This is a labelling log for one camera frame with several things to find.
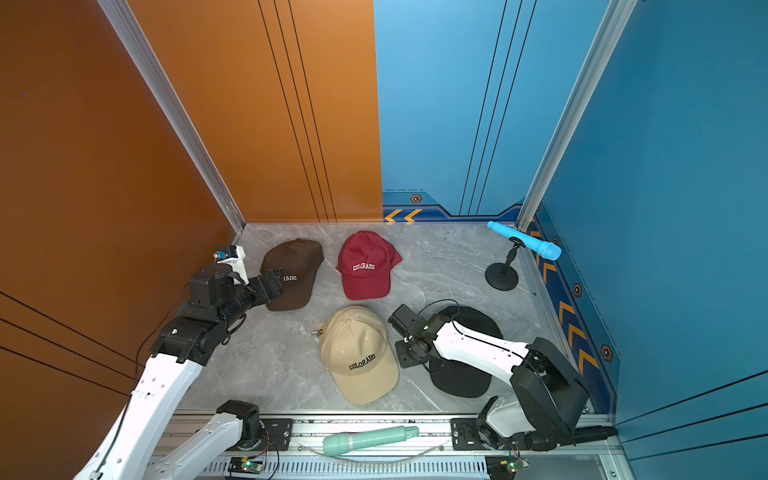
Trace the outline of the beige cap front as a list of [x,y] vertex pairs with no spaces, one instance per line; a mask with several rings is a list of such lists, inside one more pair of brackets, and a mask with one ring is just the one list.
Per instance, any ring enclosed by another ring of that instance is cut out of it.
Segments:
[[317,326],[320,360],[343,397],[358,406],[388,394],[399,367],[383,320],[372,310],[350,306]]

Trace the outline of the brown cap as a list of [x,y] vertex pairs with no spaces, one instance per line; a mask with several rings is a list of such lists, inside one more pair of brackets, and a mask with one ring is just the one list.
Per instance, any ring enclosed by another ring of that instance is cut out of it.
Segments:
[[273,312],[293,311],[305,307],[311,297],[317,272],[324,261],[322,245],[314,240],[295,239],[283,242],[264,256],[261,272],[281,270],[283,293],[267,308]]

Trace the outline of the black cap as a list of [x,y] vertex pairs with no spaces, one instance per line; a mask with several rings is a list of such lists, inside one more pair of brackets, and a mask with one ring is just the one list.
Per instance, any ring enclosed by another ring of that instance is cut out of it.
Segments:
[[[502,339],[496,321],[482,311],[468,306],[448,306],[439,315],[453,319],[457,328],[473,330],[488,337]],[[478,398],[486,394],[493,376],[478,365],[480,343],[476,340],[460,341],[455,329],[446,324],[453,342],[447,348],[439,342],[440,358],[428,363],[429,375],[434,386],[449,395],[461,398]]]

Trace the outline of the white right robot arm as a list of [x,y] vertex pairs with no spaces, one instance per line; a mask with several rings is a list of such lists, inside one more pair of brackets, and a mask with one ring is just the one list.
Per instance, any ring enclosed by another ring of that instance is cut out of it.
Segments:
[[492,337],[444,315],[426,320],[403,305],[388,323],[401,336],[396,357],[402,368],[433,359],[458,361],[504,381],[515,398],[489,400],[475,420],[477,434],[489,449],[517,446],[548,451],[588,442],[578,427],[589,394],[581,374],[550,341],[531,343]]

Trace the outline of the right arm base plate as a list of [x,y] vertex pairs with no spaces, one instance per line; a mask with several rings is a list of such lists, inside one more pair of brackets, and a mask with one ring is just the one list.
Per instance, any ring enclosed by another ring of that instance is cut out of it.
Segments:
[[480,419],[453,418],[450,429],[455,451],[496,450],[499,446],[498,435]]

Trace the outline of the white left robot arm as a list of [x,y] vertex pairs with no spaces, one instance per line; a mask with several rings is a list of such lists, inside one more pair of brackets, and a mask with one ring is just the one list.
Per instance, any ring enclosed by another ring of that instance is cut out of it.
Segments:
[[214,350],[229,342],[248,311],[281,297],[283,273],[246,278],[214,263],[190,279],[190,297],[160,332],[130,398],[79,479],[194,479],[227,448],[256,436],[255,405],[229,401],[157,463],[150,459],[183,396]]

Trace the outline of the maroon cap front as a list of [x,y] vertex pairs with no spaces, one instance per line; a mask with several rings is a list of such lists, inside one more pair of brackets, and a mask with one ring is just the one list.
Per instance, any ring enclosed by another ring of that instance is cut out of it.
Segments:
[[402,262],[396,248],[373,231],[358,231],[347,238],[336,270],[350,300],[386,297],[391,290],[391,271]]

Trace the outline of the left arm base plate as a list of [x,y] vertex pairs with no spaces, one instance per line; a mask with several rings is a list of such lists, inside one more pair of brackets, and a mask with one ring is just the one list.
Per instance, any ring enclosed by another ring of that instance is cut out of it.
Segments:
[[261,418],[261,436],[255,444],[254,451],[265,449],[277,450],[281,453],[289,450],[294,420],[291,418]]

